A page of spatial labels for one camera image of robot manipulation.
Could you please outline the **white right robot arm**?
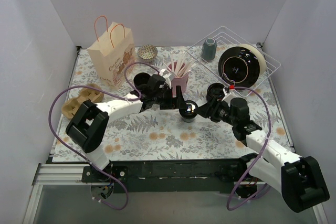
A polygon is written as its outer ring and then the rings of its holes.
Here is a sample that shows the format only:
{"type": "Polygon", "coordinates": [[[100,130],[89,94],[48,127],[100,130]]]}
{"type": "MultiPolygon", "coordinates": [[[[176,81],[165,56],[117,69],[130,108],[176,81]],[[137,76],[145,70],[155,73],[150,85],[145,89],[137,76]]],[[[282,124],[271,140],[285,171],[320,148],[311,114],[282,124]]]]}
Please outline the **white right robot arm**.
{"type": "Polygon", "coordinates": [[[250,119],[247,101],[233,98],[230,104],[213,99],[194,110],[197,115],[213,122],[223,121],[232,126],[233,134],[257,153],[238,166],[238,176],[248,181],[257,177],[277,190],[287,206],[301,212],[328,201],[330,194],[318,161],[302,157],[271,140],[265,131],[250,119]]]}

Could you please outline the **black plastic cup lid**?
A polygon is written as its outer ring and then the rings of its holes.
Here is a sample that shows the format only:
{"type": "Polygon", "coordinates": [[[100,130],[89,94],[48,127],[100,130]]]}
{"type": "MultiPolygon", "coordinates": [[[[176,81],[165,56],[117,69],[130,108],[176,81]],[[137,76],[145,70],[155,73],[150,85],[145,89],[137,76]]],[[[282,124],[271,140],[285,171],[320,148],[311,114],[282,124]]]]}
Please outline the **black plastic cup lid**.
{"type": "Polygon", "coordinates": [[[185,101],[187,104],[187,109],[185,111],[185,114],[180,114],[181,117],[196,117],[197,114],[195,113],[195,109],[198,108],[198,105],[196,102],[187,100],[185,101]]]}

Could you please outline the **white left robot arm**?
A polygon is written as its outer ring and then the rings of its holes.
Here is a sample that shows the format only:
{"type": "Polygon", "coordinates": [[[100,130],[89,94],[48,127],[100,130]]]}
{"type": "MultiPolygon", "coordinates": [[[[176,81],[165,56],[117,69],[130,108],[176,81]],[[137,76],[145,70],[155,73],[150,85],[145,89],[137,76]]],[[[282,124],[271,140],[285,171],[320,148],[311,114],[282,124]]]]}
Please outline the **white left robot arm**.
{"type": "Polygon", "coordinates": [[[187,108],[181,86],[171,88],[167,83],[168,79],[168,76],[142,72],[133,79],[134,91],[121,100],[114,99],[103,103],[87,100],[79,107],[66,128],[66,134],[95,167],[93,175],[98,181],[106,182],[112,175],[108,166],[110,161],[101,147],[108,123],[127,115],[141,113],[154,104],[158,104],[161,110],[187,108]]]}

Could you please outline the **dark translucent printed cup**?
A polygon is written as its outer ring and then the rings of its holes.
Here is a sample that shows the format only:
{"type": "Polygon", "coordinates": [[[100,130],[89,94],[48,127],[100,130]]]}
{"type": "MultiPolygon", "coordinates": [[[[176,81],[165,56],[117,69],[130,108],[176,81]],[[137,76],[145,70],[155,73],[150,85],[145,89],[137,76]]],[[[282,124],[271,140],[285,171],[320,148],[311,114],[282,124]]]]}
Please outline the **dark translucent printed cup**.
{"type": "Polygon", "coordinates": [[[186,123],[191,123],[195,120],[195,117],[182,117],[182,119],[186,123]]]}

